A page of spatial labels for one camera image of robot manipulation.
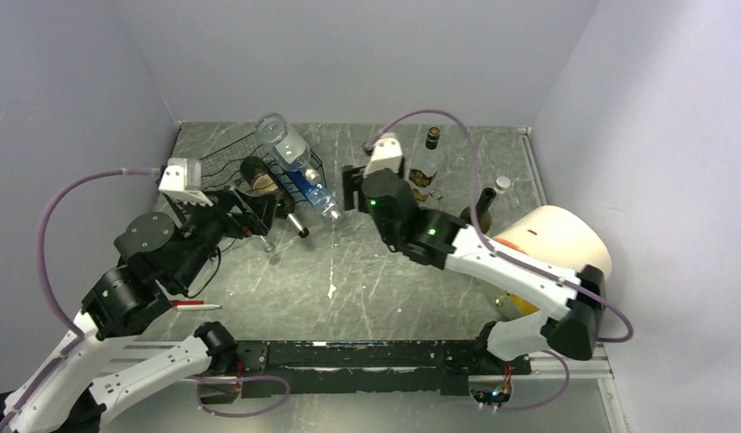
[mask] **yellow object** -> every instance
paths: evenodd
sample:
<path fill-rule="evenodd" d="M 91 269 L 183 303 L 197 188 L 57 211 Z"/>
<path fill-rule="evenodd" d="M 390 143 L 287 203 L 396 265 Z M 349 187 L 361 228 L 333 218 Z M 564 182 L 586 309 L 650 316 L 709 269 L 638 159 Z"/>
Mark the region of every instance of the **yellow object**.
<path fill-rule="evenodd" d="M 582 271 L 596 266 L 604 280 L 612 273 L 612 258 L 607 246 L 582 219 L 567 209 L 541 206 L 493 237 L 498 243 L 548 264 Z M 522 315 L 538 309 L 516 295 L 509 298 Z"/>

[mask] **bottle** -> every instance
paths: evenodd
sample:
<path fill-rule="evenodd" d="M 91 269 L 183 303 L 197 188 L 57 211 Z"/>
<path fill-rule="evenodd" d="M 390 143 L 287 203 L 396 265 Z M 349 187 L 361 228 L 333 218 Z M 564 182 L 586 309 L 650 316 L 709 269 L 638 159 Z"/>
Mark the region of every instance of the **bottle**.
<path fill-rule="evenodd" d="M 311 149 L 282 115 L 264 115 L 255 124 L 255 138 L 285 171 L 299 171 L 311 185 L 322 182 L 309 158 Z"/>
<path fill-rule="evenodd" d="M 410 163 L 410 174 L 408 178 L 412 184 L 412 195 L 420 200 L 426 201 L 434 189 L 437 172 L 444 161 L 444 154 L 437 149 L 440 140 L 440 129 L 429 128 L 426 134 L 426 148 L 421 153 L 416 153 Z"/>
<path fill-rule="evenodd" d="M 277 194 L 279 199 L 274 216 L 287 219 L 296 228 L 301 239 L 309 235 L 309 228 L 295 215 L 296 202 L 293 196 L 274 181 L 274 173 L 269 170 L 264 160 L 257 156 L 248 156 L 240 163 L 240 174 L 252 191 L 260 194 Z"/>
<path fill-rule="evenodd" d="M 322 183 L 311 185 L 300 171 L 286 171 L 285 174 L 293 182 L 293 185 L 303 194 L 306 200 L 314 207 L 318 214 L 324 216 L 330 222 L 336 223 L 341 218 L 336 198 L 330 194 L 328 187 Z"/>
<path fill-rule="evenodd" d="M 489 207 L 492 205 L 492 201 L 497 197 L 497 191 L 492 188 L 482 189 L 481 195 L 479 195 L 479 201 L 477 202 L 477 217 L 479 218 L 479 226 L 482 227 L 482 233 L 486 234 L 490 226 L 492 225 L 492 216 L 489 213 Z M 471 224 L 471 206 L 466 206 L 462 212 L 460 212 L 460 219 Z"/>

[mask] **black wire rack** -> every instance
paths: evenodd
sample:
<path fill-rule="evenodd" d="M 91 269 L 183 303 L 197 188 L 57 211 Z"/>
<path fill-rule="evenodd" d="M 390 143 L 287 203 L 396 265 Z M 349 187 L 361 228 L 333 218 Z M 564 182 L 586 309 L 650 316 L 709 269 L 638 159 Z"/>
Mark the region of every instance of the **black wire rack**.
<path fill-rule="evenodd" d="M 303 194 L 288 179 L 280 164 L 255 139 L 255 134 L 248 134 L 235 140 L 200 160 L 202 164 L 202 190 L 222 189 L 225 185 L 235 185 L 242 190 L 250 191 L 251 186 L 243 179 L 240 172 L 240 163 L 249 156 L 257 156 L 264 160 L 266 166 L 269 167 L 269 171 L 274 175 L 274 182 L 280 189 L 290 193 L 296 203 L 306 201 Z M 319 171 L 322 178 L 325 179 L 322 160 L 314 152 L 311 152 L 310 163 L 314 170 Z"/>

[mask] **gray wall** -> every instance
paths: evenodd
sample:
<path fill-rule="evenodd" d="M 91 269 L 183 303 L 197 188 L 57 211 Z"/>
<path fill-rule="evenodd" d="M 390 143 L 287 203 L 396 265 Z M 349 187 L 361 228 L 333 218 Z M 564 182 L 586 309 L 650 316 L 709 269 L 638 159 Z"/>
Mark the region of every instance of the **gray wall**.
<path fill-rule="evenodd" d="M 38 217 L 59 188 L 123 166 L 159 166 L 175 128 L 150 70 L 106 0 L 0 1 L 0 392 L 35 371 L 63 327 L 35 274 Z M 100 180 L 65 198 L 47 252 L 71 315 L 115 262 L 113 239 L 153 180 Z"/>
<path fill-rule="evenodd" d="M 741 431 L 741 0 L 602 0 L 533 145 L 611 249 L 633 432 Z"/>
<path fill-rule="evenodd" d="M 527 126 L 597 0 L 115 0 L 181 120 Z"/>

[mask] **gray marble countertop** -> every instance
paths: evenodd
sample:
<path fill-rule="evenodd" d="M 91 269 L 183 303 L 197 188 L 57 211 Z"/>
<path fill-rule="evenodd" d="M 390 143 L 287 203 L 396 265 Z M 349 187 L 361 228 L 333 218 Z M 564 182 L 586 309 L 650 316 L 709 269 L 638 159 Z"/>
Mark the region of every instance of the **gray marble countertop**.
<path fill-rule="evenodd" d="M 368 161 L 360 144 L 380 125 L 296 124 L 324 162 L 326 181 L 342 201 L 340 170 Z M 405 156 L 425 143 L 429 125 L 394 128 Z M 446 160 L 439 174 L 441 200 L 424 204 L 459 214 L 468 204 L 470 154 L 454 126 L 441 126 L 440 148 Z M 202 158 L 253 132 L 251 124 L 185 123 L 174 156 Z M 526 152 L 513 128 L 470 128 L 479 145 L 482 184 L 507 176 L 512 189 L 491 207 L 491 235 L 539 206 Z M 159 200 L 157 207 L 170 209 Z M 331 225 L 308 204 L 297 214 L 311 234 L 300 239 L 285 222 L 275 220 L 270 239 L 276 249 L 265 253 L 254 239 L 237 241 L 222 257 L 218 275 L 200 296 L 223 309 L 209 312 L 170 311 L 142 335 L 146 340 L 178 341 L 203 322 L 221 321 L 237 339 L 365 340 L 473 338 L 484 324 L 499 318 L 495 298 L 502 292 L 471 277 L 412 263 L 390 253 L 372 219 L 357 211 Z M 221 247 L 229 244 L 222 241 Z M 213 271 L 208 263 L 190 292 Z"/>

